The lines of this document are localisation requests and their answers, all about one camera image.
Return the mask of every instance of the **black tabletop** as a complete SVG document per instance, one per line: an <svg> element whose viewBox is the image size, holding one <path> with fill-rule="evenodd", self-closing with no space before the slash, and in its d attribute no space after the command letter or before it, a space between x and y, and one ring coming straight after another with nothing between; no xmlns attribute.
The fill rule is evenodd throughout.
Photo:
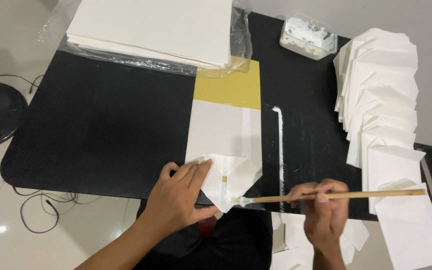
<svg viewBox="0 0 432 270"><path fill-rule="evenodd" d="M315 61L281 47L282 27L249 15L252 59L260 62L263 176L246 196L279 195L274 106L283 114L285 192L324 178L361 191L361 170L346 164L349 142L334 112L335 55ZM348 41L339 37L338 46ZM165 163L184 163L194 84L190 76L57 51L1 175L16 187L145 199ZM198 203L211 204L202 192ZM277 203L250 207L279 210ZM377 220L367 199L352 199L349 217Z"/></svg>

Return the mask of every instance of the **stack of white paper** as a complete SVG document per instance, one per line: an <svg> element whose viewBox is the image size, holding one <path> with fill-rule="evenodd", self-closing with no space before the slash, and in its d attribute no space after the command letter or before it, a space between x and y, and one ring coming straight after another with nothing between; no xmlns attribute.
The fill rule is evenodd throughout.
<svg viewBox="0 0 432 270"><path fill-rule="evenodd" d="M232 0L82 0L66 34L80 48L208 69L230 64Z"/></svg>
<svg viewBox="0 0 432 270"><path fill-rule="evenodd" d="M273 270L312 269L315 251L304 232L306 217L287 213L272 214L273 224L280 225L283 223L285 226L284 241L287 249L273 254L271 268ZM369 231L361 220L347 220L343 235L339 239L345 264L350 264L353 261L355 249L361 250L368 237Z"/></svg>
<svg viewBox="0 0 432 270"><path fill-rule="evenodd" d="M413 149L418 124L416 46L405 34L373 28L348 42L334 59L334 110L348 132L346 162L362 169L362 190L425 188ZM432 265L432 206L428 195L369 198L395 270Z"/></svg>

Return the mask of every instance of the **clear plastic wrap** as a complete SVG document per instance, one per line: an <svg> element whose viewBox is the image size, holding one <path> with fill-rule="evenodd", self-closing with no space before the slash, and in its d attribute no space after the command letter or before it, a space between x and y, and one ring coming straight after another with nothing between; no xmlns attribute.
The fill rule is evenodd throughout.
<svg viewBox="0 0 432 270"><path fill-rule="evenodd" d="M66 30L78 9L81 0L60 0L36 39L46 46L60 51L96 60L109 61L129 66L165 71L174 74L209 78L222 78L231 72L248 72L253 47L249 32L248 15L253 7L249 0L233 0L230 29L231 64L222 69L210 70L167 60L145 58L95 49L80 48L68 42Z"/></svg>

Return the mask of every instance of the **person's right hand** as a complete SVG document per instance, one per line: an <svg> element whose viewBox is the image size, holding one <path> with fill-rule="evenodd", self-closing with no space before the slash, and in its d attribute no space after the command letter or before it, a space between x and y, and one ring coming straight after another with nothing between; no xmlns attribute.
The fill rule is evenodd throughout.
<svg viewBox="0 0 432 270"><path fill-rule="evenodd" d="M332 252L339 250L339 237L343 233L348 219L349 199L328 199L325 193L347 192L348 186L340 181L324 179L320 184L315 182L297 185L288 194L291 204L303 194L316 194L315 200L305 200L306 220L304 232L309 242L318 250Z"/></svg>

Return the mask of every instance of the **black pants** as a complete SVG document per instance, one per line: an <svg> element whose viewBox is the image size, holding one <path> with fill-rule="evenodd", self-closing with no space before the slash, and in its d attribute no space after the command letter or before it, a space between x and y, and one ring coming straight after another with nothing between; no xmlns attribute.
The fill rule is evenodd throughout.
<svg viewBox="0 0 432 270"><path fill-rule="evenodd" d="M271 213L232 208L211 237L201 239L198 225L188 226L163 239L134 269L269 269L272 249Z"/></svg>

